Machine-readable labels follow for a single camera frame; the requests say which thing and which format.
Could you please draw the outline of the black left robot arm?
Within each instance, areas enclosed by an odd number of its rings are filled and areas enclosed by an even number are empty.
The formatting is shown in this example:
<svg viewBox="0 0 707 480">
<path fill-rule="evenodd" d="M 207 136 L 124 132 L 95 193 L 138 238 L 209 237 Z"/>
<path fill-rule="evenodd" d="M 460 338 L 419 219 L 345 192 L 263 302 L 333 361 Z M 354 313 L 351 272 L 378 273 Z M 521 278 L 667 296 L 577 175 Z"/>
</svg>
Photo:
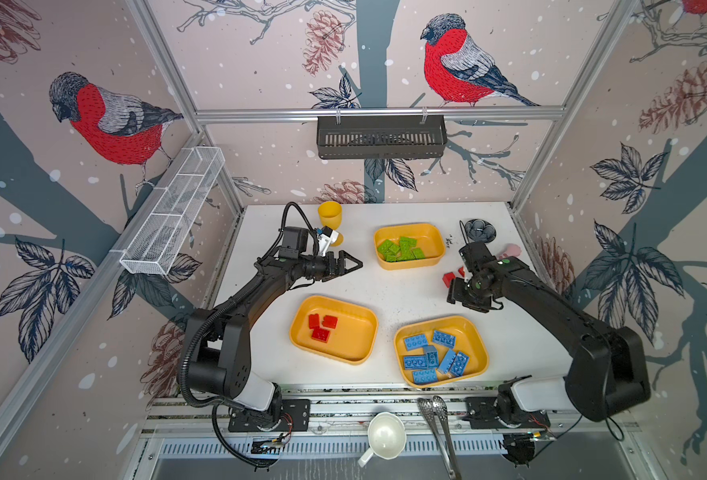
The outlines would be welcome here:
<svg viewBox="0 0 707 480">
<path fill-rule="evenodd" d="M 296 289 L 328 282 L 363 268 L 348 252 L 324 251 L 321 236 L 296 202 L 283 210 L 278 237 L 255 262 L 255 276 L 216 307 L 187 321 L 177 382 L 195 408 L 227 406 L 260 429 L 283 418 L 281 388 L 252 372 L 251 330 L 271 304 Z"/>
</svg>

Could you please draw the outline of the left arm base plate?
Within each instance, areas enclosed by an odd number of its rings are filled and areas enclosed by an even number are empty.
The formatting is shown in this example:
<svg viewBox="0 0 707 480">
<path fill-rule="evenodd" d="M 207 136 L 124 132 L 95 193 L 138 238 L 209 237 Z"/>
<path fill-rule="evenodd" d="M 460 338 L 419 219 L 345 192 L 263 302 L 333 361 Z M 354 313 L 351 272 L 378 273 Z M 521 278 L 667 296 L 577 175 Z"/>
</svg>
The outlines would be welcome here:
<svg viewBox="0 0 707 480">
<path fill-rule="evenodd" d="M 230 433 L 306 432 L 311 416 L 311 401 L 286 399 L 274 402 L 267 411 L 237 410 L 231 414 Z"/>
</svg>

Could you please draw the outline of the blue lego brick low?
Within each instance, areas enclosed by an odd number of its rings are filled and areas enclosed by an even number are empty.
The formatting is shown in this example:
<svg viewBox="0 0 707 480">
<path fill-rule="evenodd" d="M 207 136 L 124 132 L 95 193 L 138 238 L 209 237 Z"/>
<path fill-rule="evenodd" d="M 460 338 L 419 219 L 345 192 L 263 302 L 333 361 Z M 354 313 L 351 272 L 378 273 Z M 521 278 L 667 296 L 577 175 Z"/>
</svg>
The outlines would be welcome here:
<svg viewBox="0 0 707 480">
<path fill-rule="evenodd" d="M 417 385 L 429 385 L 439 381 L 435 369 L 413 370 L 413 383 Z"/>
</svg>

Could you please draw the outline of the small red lego brick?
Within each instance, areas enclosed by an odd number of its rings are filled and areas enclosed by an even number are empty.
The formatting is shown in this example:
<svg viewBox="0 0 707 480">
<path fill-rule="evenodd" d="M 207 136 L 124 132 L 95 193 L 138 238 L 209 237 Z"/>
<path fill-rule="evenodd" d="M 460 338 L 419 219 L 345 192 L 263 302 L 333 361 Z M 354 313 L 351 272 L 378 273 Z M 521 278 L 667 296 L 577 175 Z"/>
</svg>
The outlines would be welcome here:
<svg viewBox="0 0 707 480">
<path fill-rule="evenodd" d="M 309 328 L 311 330 L 321 327 L 321 318 L 319 314 L 312 314 L 309 316 Z"/>
</svg>

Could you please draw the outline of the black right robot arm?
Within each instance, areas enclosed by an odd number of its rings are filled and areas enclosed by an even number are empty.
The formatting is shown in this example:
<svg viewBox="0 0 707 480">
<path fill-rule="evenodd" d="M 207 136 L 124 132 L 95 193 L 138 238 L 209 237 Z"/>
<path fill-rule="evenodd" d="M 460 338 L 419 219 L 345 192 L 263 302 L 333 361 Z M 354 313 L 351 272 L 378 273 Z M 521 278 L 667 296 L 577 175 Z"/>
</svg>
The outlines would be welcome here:
<svg viewBox="0 0 707 480">
<path fill-rule="evenodd" d="M 509 380 L 497 388 L 497 417 L 518 424 L 529 413 L 577 411 L 600 422 L 651 399 L 643 342 L 631 328 L 611 327 L 571 306 L 517 257 L 499 259 L 483 242 L 459 250 L 465 277 L 449 286 L 447 302 L 489 313 L 509 300 L 545 327 L 571 356 L 566 376 Z"/>
</svg>

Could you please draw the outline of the green lego brick long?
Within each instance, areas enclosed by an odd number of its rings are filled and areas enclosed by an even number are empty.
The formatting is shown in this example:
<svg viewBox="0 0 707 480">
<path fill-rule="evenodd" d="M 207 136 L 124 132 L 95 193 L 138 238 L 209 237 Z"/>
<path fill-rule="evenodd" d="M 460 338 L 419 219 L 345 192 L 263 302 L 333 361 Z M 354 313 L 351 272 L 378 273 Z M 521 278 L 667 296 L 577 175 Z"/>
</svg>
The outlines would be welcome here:
<svg viewBox="0 0 707 480">
<path fill-rule="evenodd" d="M 393 241 L 387 239 L 377 246 L 377 252 L 381 254 L 381 257 L 383 257 L 385 261 L 392 262 L 401 253 L 401 247 L 399 247 L 397 243 L 393 243 Z"/>
</svg>

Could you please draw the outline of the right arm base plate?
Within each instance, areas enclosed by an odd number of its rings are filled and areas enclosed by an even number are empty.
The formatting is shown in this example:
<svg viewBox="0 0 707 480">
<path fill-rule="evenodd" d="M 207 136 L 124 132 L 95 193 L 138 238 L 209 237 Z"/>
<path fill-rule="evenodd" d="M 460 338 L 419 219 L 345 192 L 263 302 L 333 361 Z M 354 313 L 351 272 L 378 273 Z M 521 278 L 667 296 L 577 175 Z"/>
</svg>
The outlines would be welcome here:
<svg viewBox="0 0 707 480">
<path fill-rule="evenodd" d="M 467 414 L 463 420 L 471 429 L 547 429 L 551 427 L 549 417 L 543 411 L 527 412 L 509 400 L 497 397 L 465 398 Z"/>
</svg>

